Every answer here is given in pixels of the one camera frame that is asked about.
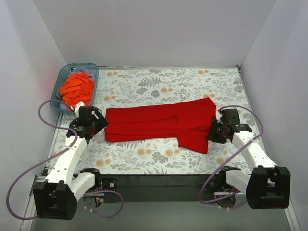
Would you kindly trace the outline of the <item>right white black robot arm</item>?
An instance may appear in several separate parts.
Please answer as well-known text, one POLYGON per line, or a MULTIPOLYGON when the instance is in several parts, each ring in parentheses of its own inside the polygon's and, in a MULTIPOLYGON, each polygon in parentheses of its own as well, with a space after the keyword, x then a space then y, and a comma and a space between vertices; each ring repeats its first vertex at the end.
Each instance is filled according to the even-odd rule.
POLYGON ((199 196, 202 196, 207 184, 219 176, 220 184, 243 193, 252 209, 286 209, 290 199, 291 173, 288 168, 278 166, 263 151, 256 142, 261 135, 254 136, 252 129, 240 122, 238 108, 237 105, 230 105, 219 109, 221 118, 212 119, 207 140, 215 143, 230 141, 238 148, 232 157, 241 154, 251 174, 226 166, 226 160, 207 178, 199 196))

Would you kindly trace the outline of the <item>red t shirt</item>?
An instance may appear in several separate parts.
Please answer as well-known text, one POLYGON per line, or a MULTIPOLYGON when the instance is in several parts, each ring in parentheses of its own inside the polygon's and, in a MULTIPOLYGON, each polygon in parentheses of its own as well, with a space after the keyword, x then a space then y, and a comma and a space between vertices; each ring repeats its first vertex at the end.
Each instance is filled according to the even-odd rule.
POLYGON ((176 138, 179 147, 206 154, 206 139, 216 105, 210 98, 195 101, 108 108, 104 130, 108 142, 176 138))

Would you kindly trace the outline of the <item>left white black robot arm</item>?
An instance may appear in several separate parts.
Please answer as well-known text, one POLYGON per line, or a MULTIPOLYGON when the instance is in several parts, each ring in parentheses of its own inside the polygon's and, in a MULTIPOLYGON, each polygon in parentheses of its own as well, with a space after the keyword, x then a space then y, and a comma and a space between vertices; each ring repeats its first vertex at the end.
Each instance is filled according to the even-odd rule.
POLYGON ((79 159, 90 140, 102 131, 108 122, 94 106, 78 103, 76 118, 67 129, 64 152, 61 154, 43 182, 33 188, 36 212, 39 218, 71 220, 77 202, 83 194, 98 186, 99 171, 83 170, 73 177, 79 159))

